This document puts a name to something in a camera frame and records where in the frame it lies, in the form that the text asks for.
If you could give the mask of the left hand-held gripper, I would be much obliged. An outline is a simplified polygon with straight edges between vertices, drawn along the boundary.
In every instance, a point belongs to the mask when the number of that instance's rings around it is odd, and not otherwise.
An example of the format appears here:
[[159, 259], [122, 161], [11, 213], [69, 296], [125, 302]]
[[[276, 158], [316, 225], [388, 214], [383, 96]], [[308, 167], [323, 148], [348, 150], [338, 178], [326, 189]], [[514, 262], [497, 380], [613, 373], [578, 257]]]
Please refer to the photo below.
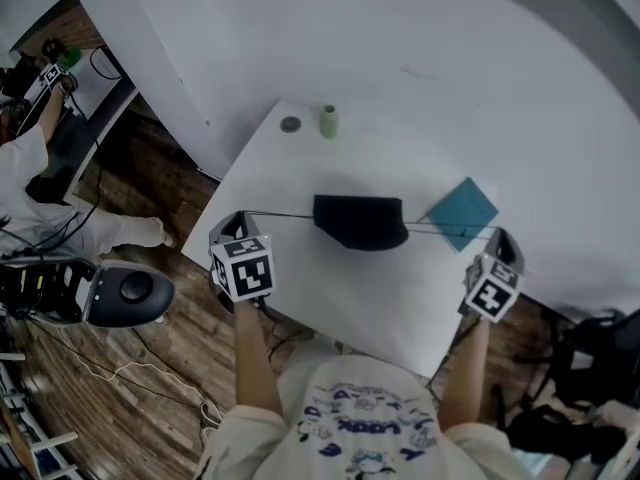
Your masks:
[[276, 288], [272, 237], [238, 211], [209, 233], [210, 280], [230, 302], [269, 296]]

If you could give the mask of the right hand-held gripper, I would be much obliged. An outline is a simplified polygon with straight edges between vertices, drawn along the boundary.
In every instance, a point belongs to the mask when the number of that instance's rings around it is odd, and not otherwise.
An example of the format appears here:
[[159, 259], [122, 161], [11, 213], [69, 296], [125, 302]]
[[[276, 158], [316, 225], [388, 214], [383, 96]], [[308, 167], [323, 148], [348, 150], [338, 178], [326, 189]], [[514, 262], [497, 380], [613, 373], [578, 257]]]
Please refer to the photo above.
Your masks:
[[466, 269], [466, 294], [459, 313], [475, 312], [492, 323], [499, 322], [520, 295], [524, 270], [525, 259], [518, 244], [505, 229], [496, 228]]

